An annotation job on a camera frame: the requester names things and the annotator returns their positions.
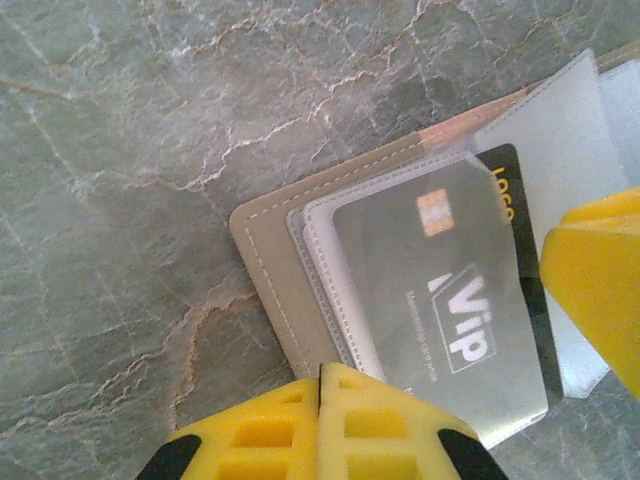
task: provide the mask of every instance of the gold chip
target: gold chip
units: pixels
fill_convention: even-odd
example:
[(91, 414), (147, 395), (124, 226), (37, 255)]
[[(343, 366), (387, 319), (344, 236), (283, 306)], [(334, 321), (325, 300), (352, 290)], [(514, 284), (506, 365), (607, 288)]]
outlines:
[(453, 228), (451, 205), (447, 199), (447, 191), (444, 188), (418, 197), (416, 206), (418, 207), (424, 234), (427, 237), (433, 237)]

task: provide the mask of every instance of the card holder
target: card holder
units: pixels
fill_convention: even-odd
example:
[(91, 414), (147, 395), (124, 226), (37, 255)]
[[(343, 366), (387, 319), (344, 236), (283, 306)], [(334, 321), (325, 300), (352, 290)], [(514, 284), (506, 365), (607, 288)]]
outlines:
[[(640, 42), (635, 42), (600, 57), (598, 63), (601, 71), (607, 71), (638, 58), (639, 53)], [(339, 361), (340, 355), (289, 232), (289, 211), (470, 134), (530, 91), (531, 87), (524, 88), (412, 133), (252, 200), (233, 212), (229, 221), (231, 233), (297, 377), (317, 376), (320, 363)]]

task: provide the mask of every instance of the marble surface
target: marble surface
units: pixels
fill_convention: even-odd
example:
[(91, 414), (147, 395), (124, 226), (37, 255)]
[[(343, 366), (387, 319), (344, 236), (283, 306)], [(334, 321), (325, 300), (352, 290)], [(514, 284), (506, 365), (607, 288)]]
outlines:
[[(132, 478), (291, 380), (233, 208), (639, 25), (637, 0), (0, 0), (0, 477)], [(631, 479), (639, 414), (609, 376), (495, 453)]]

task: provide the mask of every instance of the stitching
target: stitching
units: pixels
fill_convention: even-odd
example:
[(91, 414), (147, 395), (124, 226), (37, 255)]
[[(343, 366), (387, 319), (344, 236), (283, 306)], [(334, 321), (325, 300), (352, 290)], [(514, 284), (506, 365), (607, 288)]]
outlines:
[(587, 56), (588, 58), (590, 58), (591, 60), (591, 64), (593, 65), (595, 71), (597, 71), (597, 65), (595, 64), (595, 61), (593, 60), (593, 55), (589, 55), (587, 52), (582, 53), (580, 55), (578, 55), (569, 65), (568, 67), (566, 67), (565, 71), (562, 72), (559, 76), (557, 77), (551, 77), (547, 80), (545, 80), (545, 82), (538, 87), (536, 90), (534, 90), (532, 93), (530, 93), (527, 98), (518, 106), (512, 108), (510, 111), (506, 112), (504, 115), (502, 115), (501, 117), (499, 117), (498, 119), (496, 119), (496, 121), (494, 121), (493, 123), (491, 123), (490, 125), (487, 125), (484, 128), (483, 133), (488, 133), (492, 130), (494, 130), (496, 127), (498, 127), (499, 125), (501, 125), (502, 123), (504, 123), (506, 120), (508, 120), (509, 118), (513, 117), (516, 113), (518, 113), (522, 107), (528, 105), (529, 103), (531, 103), (533, 100), (535, 100), (536, 98), (538, 98), (540, 96), (540, 94), (542, 94), (543, 92), (545, 92), (551, 85), (554, 85), (558, 80), (560, 80), (561, 78), (563, 78), (567, 73), (571, 72), (576, 65), (578, 65), (579, 61)]
[(345, 332), (345, 336), (347, 337), (347, 341), (351, 347), (351, 353), (353, 354), (354, 360), (356, 362), (356, 365), (358, 366), (358, 369), (360, 371), (363, 371), (363, 365), (362, 365), (362, 360), (360, 359), (360, 352), (358, 351), (358, 347), (355, 344), (354, 340), (353, 340), (353, 335), (351, 334), (351, 329), (349, 328), (349, 323), (347, 322), (346, 319), (346, 315), (344, 313), (344, 310), (342, 308), (342, 303), (340, 302), (340, 298), (338, 297), (338, 293), (336, 291), (335, 288), (335, 284), (333, 282), (333, 276), (331, 275), (331, 271), (329, 270), (329, 266), (327, 265), (325, 256), (324, 256), (324, 252), (322, 251), (322, 246), (320, 245), (320, 240), (318, 238), (316, 229), (314, 224), (310, 221), (310, 216), (311, 213), (313, 212), (313, 210), (315, 210), (316, 208), (320, 207), (321, 205), (324, 205), (326, 203), (335, 201), (335, 200), (339, 200), (347, 195), (351, 195), (353, 193), (359, 192), (361, 190), (367, 189), (367, 188), (371, 188), (372, 186), (378, 185), (382, 182), (387, 182), (389, 180), (392, 180), (400, 175), (405, 175), (407, 173), (411, 173), (415, 170), (419, 170), (421, 168), (424, 168), (426, 166), (432, 165), (434, 163), (438, 163), (438, 162), (444, 162), (446, 160), (450, 160), (452, 158), (458, 157), (460, 160), (462, 160), (462, 158), (467, 158), (467, 155), (465, 155), (464, 153), (460, 153), (460, 152), (456, 152), (456, 153), (449, 153), (449, 154), (445, 154), (445, 155), (440, 155), (437, 157), (430, 157), (430, 158), (426, 158), (425, 160), (421, 161), (421, 162), (416, 162), (416, 163), (412, 163), (410, 165), (407, 165), (403, 168), (399, 168), (397, 170), (394, 170), (392, 172), (389, 172), (387, 174), (383, 174), (383, 175), (379, 175), (377, 177), (374, 177), (368, 181), (362, 182), (360, 184), (354, 185), (351, 188), (347, 188), (345, 190), (341, 190), (339, 192), (334, 193), (333, 195), (329, 195), (327, 197), (323, 197), (322, 199), (317, 200), (316, 202), (312, 203), (309, 206), (309, 209), (305, 212), (305, 219), (307, 221), (307, 225), (309, 226), (309, 231), (311, 232), (311, 236), (312, 236), (312, 240), (313, 240), (313, 244), (315, 246), (315, 250), (316, 253), (318, 254), (319, 260), (320, 260), (320, 264), (322, 265), (322, 270), (323, 273), (327, 279), (327, 283), (329, 286), (329, 289), (331, 290), (331, 294), (333, 295), (333, 300), (335, 301), (335, 309), (336, 309), (336, 314), (338, 317), (338, 321), (340, 322), (340, 326), (342, 327), (342, 329)]
[(311, 368), (309, 367), (309, 363), (307, 362), (307, 358), (302, 354), (302, 348), (300, 348), (300, 344), (298, 343), (298, 339), (293, 334), (293, 330), (291, 329), (291, 325), (289, 324), (289, 318), (287, 317), (286, 313), (284, 312), (284, 309), (282, 308), (282, 304), (280, 303), (280, 299), (276, 295), (276, 291), (275, 291), (275, 289), (273, 287), (273, 282), (271, 282), (271, 278), (269, 278), (269, 275), (267, 274), (267, 271), (264, 268), (264, 262), (262, 261), (262, 258), (258, 254), (258, 249), (256, 247), (255, 242), (253, 241), (253, 237), (251, 236), (251, 232), (249, 231), (249, 228), (247, 227), (247, 222), (246, 221), (244, 223), (244, 231), (247, 234), (247, 236), (249, 237), (249, 242), (251, 242), (251, 248), (253, 248), (253, 253), (256, 256), (256, 258), (258, 259), (258, 265), (260, 265), (260, 269), (262, 270), (262, 274), (264, 275), (264, 278), (267, 281), (267, 285), (269, 285), (269, 290), (271, 290), (271, 295), (273, 296), (273, 299), (276, 301), (276, 305), (278, 307), (278, 310), (280, 310), (280, 313), (282, 314), (282, 318), (284, 320), (285, 325), (287, 326), (287, 329), (289, 330), (289, 334), (291, 335), (291, 338), (293, 339), (293, 343), (295, 344), (296, 348), (298, 349), (298, 352), (300, 353), (300, 356), (302, 357), (302, 361), (304, 363), (305, 368), (307, 369), (307, 373), (311, 374)]
[(279, 206), (282, 205), (286, 205), (289, 202), (292, 202), (298, 198), (307, 196), (313, 192), (318, 191), (319, 189), (327, 186), (327, 185), (331, 185), (332, 183), (335, 183), (339, 180), (342, 180), (344, 178), (348, 178), (351, 175), (355, 175), (357, 172), (359, 171), (364, 171), (367, 168), (373, 167), (374, 165), (377, 165), (389, 158), (392, 158), (396, 155), (401, 154), (402, 152), (405, 152), (407, 150), (410, 150), (412, 148), (418, 147), (420, 145), (420, 141), (417, 140), (415, 143), (412, 143), (411, 145), (408, 145), (400, 150), (397, 150), (395, 152), (392, 152), (389, 155), (386, 155), (382, 158), (380, 158), (379, 160), (376, 160), (375, 162), (371, 162), (369, 164), (363, 165), (362, 167), (358, 167), (350, 172), (345, 173), (344, 175), (340, 175), (339, 177), (336, 177), (332, 180), (329, 180), (327, 182), (324, 182), (322, 185), (318, 185), (314, 188), (311, 188), (309, 190), (306, 190), (298, 195), (294, 195), (293, 197), (290, 197), (282, 202), (276, 202), (273, 205), (271, 205), (270, 207), (267, 207), (259, 212), (256, 212), (252, 215), (250, 215), (245, 221), (244, 221), (244, 231), (247, 234), (247, 237), (249, 237), (249, 242), (251, 243), (251, 248), (253, 249), (253, 254), (256, 257), (256, 259), (258, 260), (258, 265), (260, 266), (260, 270), (262, 271), (262, 275), (264, 276), (265, 280), (267, 281), (267, 285), (269, 286), (269, 290), (271, 291), (271, 296), (273, 297), (273, 299), (276, 302), (276, 306), (278, 307), (278, 310), (280, 311), (280, 315), (282, 315), (282, 319), (284, 320), (285, 325), (287, 326), (287, 329), (289, 330), (289, 334), (291, 336), (291, 338), (293, 339), (293, 343), (296, 346), (296, 348), (298, 349), (298, 353), (300, 354), (300, 356), (302, 357), (302, 361), (304, 362), (304, 366), (307, 369), (307, 373), (311, 374), (311, 369), (309, 368), (309, 363), (307, 362), (307, 359), (305, 357), (305, 355), (302, 352), (302, 348), (300, 347), (300, 344), (298, 343), (298, 339), (296, 337), (296, 335), (293, 333), (293, 329), (291, 328), (291, 323), (289, 322), (289, 317), (287, 316), (286, 312), (284, 311), (284, 309), (282, 308), (282, 304), (280, 303), (280, 299), (278, 298), (278, 295), (276, 293), (275, 287), (273, 286), (273, 282), (271, 281), (271, 278), (269, 277), (269, 273), (267, 272), (265, 266), (264, 266), (264, 262), (262, 261), (262, 258), (260, 257), (260, 253), (258, 252), (258, 248), (256, 246), (256, 243), (253, 240), (253, 236), (251, 235), (251, 231), (249, 230), (248, 227), (248, 223), (249, 220), (256, 218), (259, 215), (262, 215), (264, 213), (269, 212), (270, 210), (273, 210), (274, 208), (277, 208)]
[[(469, 123), (469, 121), (475, 121), (475, 120), (486, 120), (488, 117), (492, 116), (493, 113), (495, 113), (496, 111), (499, 110), (503, 110), (506, 111), (507, 109), (511, 108), (513, 105), (515, 105), (516, 103), (518, 103), (520, 100), (522, 100), (522, 98), (514, 98), (512, 100), (509, 100), (508, 102), (504, 103), (504, 104), (500, 104), (500, 105), (494, 105), (493, 107), (491, 107), (490, 109), (484, 110), (482, 113), (478, 113), (476, 115), (473, 115), (470, 118), (464, 117), (464, 118), (458, 118), (456, 121), (452, 121), (450, 124), (446, 125), (447, 127), (456, 127), (460, 124), (463, 123)], [(422, 142), (428, 142), (431, 140), (436, 140), (442, 136), (444, 136), (444, 130), (440, 129), (438, 130), (436, 133), (432, 133), (429, 136), (426, 136), (422, 139)]]
[(274, 208), (278, 208), (278, 207), (281, 207), (282, 205), (286, 205), (287, 203), (293, 202), (294, 200), (297, 200), (298, 198), (305, 197), (310, 193), (316, 192), (316, 191), (320, 190), (321, 188), (326, 187), (327, 185), (331, 185), (332, 183), (338, 182), (338, 181), (340, 181), (340, 180), (342, 180), (344, 178), (348, 178), (351, 175), (355, 175), (359, 171), (364, 171), (364, 170), (366, 170), (368, 168), (371, 168), (374, 165), (377, 165), (377, 164), (379, 164), (381, 162), (384, 162), (385, 160), (387, 160), (389, 158), (392, 158), (392, 157), (395, 157), (396, 155), (400, 155), (401, 153), (406, 152), (407, 150), (409, 150), (411, 148), (414, 148), (414, 147), (417, 147), (419, 145), (420, 145), (420, 140), (417, 140), (415, 143), (412, 143), (411, 145), (408, 145), (408, 146), (406, 146), (406, 147), (404, 147), (404, 148), (402, 148), (400, 150), (392, 152), (389, 155), (387, 155), (385, 157), (382, 157), (379, 160), (376, 160), (375, 162), (367, 163), (366, 165), (363, 165), (362, 167), (358, 167), (355, 170), (352, 170), (352, 171), (347, 172), (347, 173), (345, 173), (343, 175), (340, 175), (339, 177), (336, 177), (334, 179), (328, 180), (328, 181), (324, 182), (321, 185), (316, 185), (315, 187), (313, 187), (313, 188), (311, 188), (309, 190), (305, 190), (304, 192), (299, 193), (297, 195), (294, 195), (293, 197), (287, 198), (286, 200), (283, 200), (282, 202), (274, 203), (270, 207), (267, 207), (267, 208), (265, 208), (263, 210), (260, 210), (259, 212), (256, 212), (256, 213), (250, 215), (249, 218), (247, 218), (247, 220), (251, 220), (251, 219), (253, 219), (253, 218), (255, 218), (255, 217), (259, 216), (259, 215), (262, 215), (264, 213), (267, 213), (270, 210), (273, 210)]
[(325, 323), (329, 328), (329, 333), (333, 339), (333, 342), (338, 349), (338, 354), (340, 355), (340, 359), (344, 363), (351, 363), (351, 354), (347, 353), (348, 346), (345, 344), (345, 340), (343, 338), (342, 332), (340, 331), (340, 326), (337, 325), (337, 321), (331, 311), (331, 307), (327, 305), (327, 299), (323, 296), (324, 290), (321, 285), (318, 283), (318, 275), (315, 273), (315, 267), (312, 264), (310, 259), (310, 255), (308, 251), (302, 247), (304, 240), (300, 236), (300, 232), (293, 224), (293, 210), (289, 212), (287, 215), (287, 224), (289, 226), (289, 233), (293, 236), (294, 243), (296, 244), (298, 255), (300, 256), (300, 260), (304, 266), (304, 269), (307, 273), (307, 279), (311, 284), (311, 288), (313, 289), (313, 293), (315, 294), (316, 300), (320, 306), (320, 310), (322, 310)]

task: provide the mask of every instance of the card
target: card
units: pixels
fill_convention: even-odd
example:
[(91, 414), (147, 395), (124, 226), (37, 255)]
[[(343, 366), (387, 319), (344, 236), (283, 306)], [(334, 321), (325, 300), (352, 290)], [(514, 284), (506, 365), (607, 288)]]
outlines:
[(426, 158), (304, 213), (358, 368), (460, 416), (487, 445), (544, 414), (507, 210), (477, 158)]

